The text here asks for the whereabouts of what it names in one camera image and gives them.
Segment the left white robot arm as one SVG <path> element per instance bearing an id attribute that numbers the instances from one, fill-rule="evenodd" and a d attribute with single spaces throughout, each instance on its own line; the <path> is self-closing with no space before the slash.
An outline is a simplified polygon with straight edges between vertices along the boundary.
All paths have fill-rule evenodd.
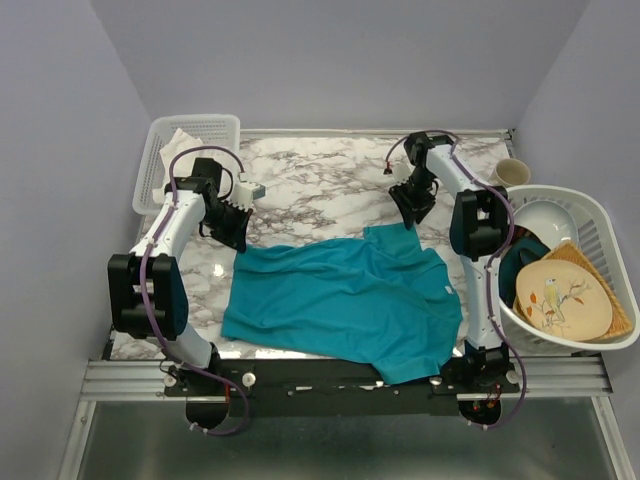
<path id="1" fill-rule="evenodd" d="M 187 382 L 201 395 L 221 384 L 215 345 L 190 325 L 188 295 L 179 260 L 194 230 L 244 253 L 253 209 L 222 194 L 222 176 L 231 172 L 213 158 L 198 157 L 187 176 L 168 168 L 164 203 L 154 223 L 127 254 L 114 254 L 107 265 L 112 324 L 136 339 L 157 341 L 165 357 L 187 370 Z"/>

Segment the teal t shirt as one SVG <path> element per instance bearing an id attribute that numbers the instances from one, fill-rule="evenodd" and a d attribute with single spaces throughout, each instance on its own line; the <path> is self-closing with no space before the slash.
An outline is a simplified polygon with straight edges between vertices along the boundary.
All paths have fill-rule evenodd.
<path id="1" fill-rule="evenodd" d="M 221 334 L 369 364 L 394 385 L 439 374 L 462 319 L 444 260 L 392 224 L 237 255 Z"/>

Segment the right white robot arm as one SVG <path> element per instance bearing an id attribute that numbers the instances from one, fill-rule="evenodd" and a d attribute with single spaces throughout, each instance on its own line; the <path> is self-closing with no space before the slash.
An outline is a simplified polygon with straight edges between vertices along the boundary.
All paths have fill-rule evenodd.
<path id="1" fill-rule="evenodd" d="M 459 159 L 459 143 L 444 130 L 410 133 L 395 143 L 409 163 L 393 165 L 387 154 L 384 173 L 395 178 L 389 194 L 407 229 L 435 207 L 439 187 L 454 200 L 449 243 L 463 265 L 469 311 L 464 354 L 454 367 L 467 389 L 480 392 L 511 369 L 499 317 L 499 264 L 515 220 L 506 189 L 487 184 Z"/>

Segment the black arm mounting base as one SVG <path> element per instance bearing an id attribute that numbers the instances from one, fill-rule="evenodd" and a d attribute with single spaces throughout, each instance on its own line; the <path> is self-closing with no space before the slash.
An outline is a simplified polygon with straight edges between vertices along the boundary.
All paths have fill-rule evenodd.
<path id="1" fill-rule="evenodd" d="M 261 418 L 427 414 L 460 416 L 483 429 L 508 419 L 501 402 L 527 381 L 507 352 L 451 358 L 439 373 L 390 385 L 370 365 L 340 360 L 222 360 L 202 374 L 162 368 L 164 394 L 185 402 L 190 430 L 231 436 Z"/>

